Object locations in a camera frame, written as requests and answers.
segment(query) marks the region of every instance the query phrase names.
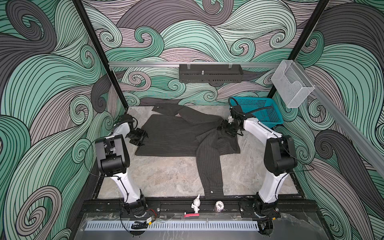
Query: blue plastic basket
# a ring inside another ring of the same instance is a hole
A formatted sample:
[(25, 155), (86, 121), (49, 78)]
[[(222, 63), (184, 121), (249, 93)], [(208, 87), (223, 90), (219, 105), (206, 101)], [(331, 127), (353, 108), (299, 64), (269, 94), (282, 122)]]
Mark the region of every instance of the blue plastic basket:
[[(247, 98), (247, 97), (233, 97), (239, 103), (243, 112), (249, 112), (258, 108), (273, 106), (265, 110), (260, 110), (252, 113), (259, 119), (265, 126), (272, 128), (278, 124), (282, 124), (283, 116), (281, 115), (279, 108), (275, 101), (271, 98)], [(233, 99), (230, 100), (231, 105), (235, 106), (236, 103)]]

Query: marble floor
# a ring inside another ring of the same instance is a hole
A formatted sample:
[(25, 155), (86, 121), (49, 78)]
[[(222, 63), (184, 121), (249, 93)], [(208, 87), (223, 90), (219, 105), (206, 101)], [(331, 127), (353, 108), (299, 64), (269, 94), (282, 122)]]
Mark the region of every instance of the marble floor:
[[(128, 113), (138, 120), (141, 127), (152, 114), (153, 107), (130, 107)], [(191, 106), (202, 113), (227, 118), (228, 106)], [(263, 163), (264, 146), (250, 133), (243, 131), (238, 137), (240, 154), (220, 156), (224, 195), (255, 195), (261, 188), (266, 173)], [(129, 171), (135, 183), (146, 197), (176, 197), (204, 195), (203, 186), (196, 166), (196, 157), (148, 157), (135, 156), (137, 146), (128, 144), (131, 159)], [(297, 190), (289, 176), (281, 187), (280, 194), (296, 194)], [(105, 178), (99, 192), (99, 199), (120, 196), (115, 182)]]

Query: white figurine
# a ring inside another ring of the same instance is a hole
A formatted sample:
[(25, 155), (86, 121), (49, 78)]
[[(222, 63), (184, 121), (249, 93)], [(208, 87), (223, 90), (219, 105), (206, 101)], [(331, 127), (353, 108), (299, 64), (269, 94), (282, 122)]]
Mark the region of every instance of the white figurine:
[(199, 206), (200, 206), (200, 194), (197, 196), (197, 198), (195, 198), (195, 200), (193, 200), (193, 203), (191, 205), (191, 208), (193, 208), (193, 210), (195, 211), (195, 213), (199, 213)]

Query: suit jacket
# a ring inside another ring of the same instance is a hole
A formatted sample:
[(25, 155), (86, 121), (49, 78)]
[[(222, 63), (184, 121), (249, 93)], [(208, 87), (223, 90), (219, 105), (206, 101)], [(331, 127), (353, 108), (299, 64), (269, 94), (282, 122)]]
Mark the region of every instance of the suit jacket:
[(223, 197), (220, 155), (240, 153), (237, 137), (228, 137), (217, 127), (223, 118), (198, 112), (186, 106), (159, 103), (143, 125), (148, 138), (136, 151), (138, 156), (196, 156), (197, 170), (205, 197)]

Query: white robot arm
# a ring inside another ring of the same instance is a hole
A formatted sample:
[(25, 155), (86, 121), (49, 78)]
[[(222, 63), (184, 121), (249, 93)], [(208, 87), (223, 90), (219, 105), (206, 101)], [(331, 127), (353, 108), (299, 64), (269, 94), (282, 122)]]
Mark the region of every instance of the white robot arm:
[(133, 129), (132, 116), (124, 114), (109, 136), (95, 141), (99, 171), (113, 179), (124, 197), (124, 207), (134, 215), (146, 211), (146, 201), (140, 188), (135, 184), (129, 171), (130, 159), (127, 144), (140, 145), (146, 132)]
[[(252, 133), (257, 139), (264, 144), (267, 143), (267, 140), (270, 138), (282, 139), (283, 136), (268, 128), (262, 124), (257, 118), (248, 118), (244, 121), (243, 127), (246, 131)], [(273, 203), (277, 200), (278, 193), (283, 185), (284, 179), (288, 177), (288, 173), (281, 173), (275, 175), (273, 172), (267, 171), (265, 174), (264, 182), (262, 188), (258, 192), (261, 200), (264, 203)]]
[[(256, 109), (265, 110), (271, 107)], [(235, 137), (242, 128), (253, 134), (265, 146), (264, 165), (266, 172), (263, 185), (256, 194), (255, 212), (258, 215), (268, 215), (278, 201), (278, 193), (284, 180), (297, 166), (295, 144), (291, 136), (283, 136), (261, 123), (252, 115), (244, 113), (240, 105), (231, 106), (231, 116), (224, 120), (221, 129), (228, 135)]]

